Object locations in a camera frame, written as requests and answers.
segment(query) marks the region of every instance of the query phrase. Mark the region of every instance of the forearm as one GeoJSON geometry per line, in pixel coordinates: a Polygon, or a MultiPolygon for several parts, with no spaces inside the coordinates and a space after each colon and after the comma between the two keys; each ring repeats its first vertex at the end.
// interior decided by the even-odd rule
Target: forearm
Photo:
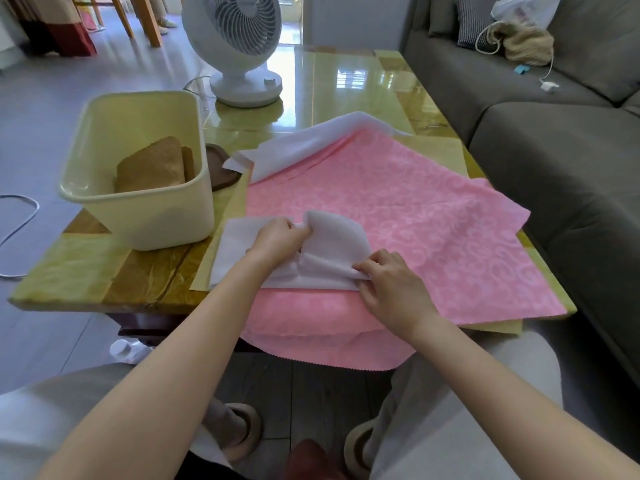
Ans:
{"type": "Polygon", "coordinates": [[[436,317],[424,321],[412,345],[456,395],[523,479],[622,479],[640,467],[436,317]]]}
{"type": "Polygon", "coordinates": [[[251,253],[83,419],[46,478],[173,478],[270,268],[251,253]]]}

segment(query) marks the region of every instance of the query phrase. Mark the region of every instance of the plastic bin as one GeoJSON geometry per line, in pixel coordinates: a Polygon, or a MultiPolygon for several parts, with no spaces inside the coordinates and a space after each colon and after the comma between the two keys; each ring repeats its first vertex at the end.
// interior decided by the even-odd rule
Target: plastic bin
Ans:
{"type": "Polygon", "coordinates": [[[211,179],[195,95],[185,91],[116,93],[82,113],[60,182],[60,195],[91,212],[133,249],[201,241],[214,227],[211,179]],[[116,166],[160,138],[193,151],[196,177],[182,185],[113,193],[116,166]]]}

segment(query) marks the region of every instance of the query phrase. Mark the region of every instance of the person's right arm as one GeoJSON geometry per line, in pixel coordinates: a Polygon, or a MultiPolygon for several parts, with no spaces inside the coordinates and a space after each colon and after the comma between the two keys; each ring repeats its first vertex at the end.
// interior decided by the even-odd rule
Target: person's right arm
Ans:
{"type": "Polygon", "coordinates": [[[640,465],[441,317],[400,254],[354,268],[371,276],[360,294],[372,315],[436,367],[520,478],[640,479],[640,465]]]}

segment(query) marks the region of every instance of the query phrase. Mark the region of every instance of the striped pillow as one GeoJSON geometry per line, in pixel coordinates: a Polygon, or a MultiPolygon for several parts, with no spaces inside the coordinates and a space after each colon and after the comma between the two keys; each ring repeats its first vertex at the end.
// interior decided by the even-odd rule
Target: striped pillow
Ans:
{"type": "MultiPolygon", "coordinates": [[[[480,32],[491,25],[494,20],[491,17],[491,10],[496,0],[456,0],[458,7],[458,21],[460,31],[458,32],[458,46],[465,48],[476,48],[476,39],[480,32]]],[[[486,32],[478,41],[478,48],[485,52],[496,49],[495,45],[486,39],[486,32]]]]}

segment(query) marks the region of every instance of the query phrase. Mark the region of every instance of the folded white paper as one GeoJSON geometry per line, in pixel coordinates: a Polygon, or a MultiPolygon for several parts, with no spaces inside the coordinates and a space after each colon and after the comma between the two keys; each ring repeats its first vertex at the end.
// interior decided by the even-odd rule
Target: folded white paper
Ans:
{"type": "Polygon", "coordinates": [[[251,183],[254,184],[360,129],[380,131],[392,136],[407,134],[365,112],[351,112],[297,133],[270,139],[255,150],[235,152],[222,167],[245,173],[253,165],[251,183]]]}
{"type": "MultiPolygon", "coordinates": [[[[217,285],[251,249],[258,231],[273,217],[229,219],[220,238],[209,287],[217,285]]],[[[313,234],[291,261],[272,272],[263,288],[357,290],[356,280],[368,275],[351,266],[371,255],[371,246],[360,224],[347,217],[308,210],[303,217],[313,234]]]]}

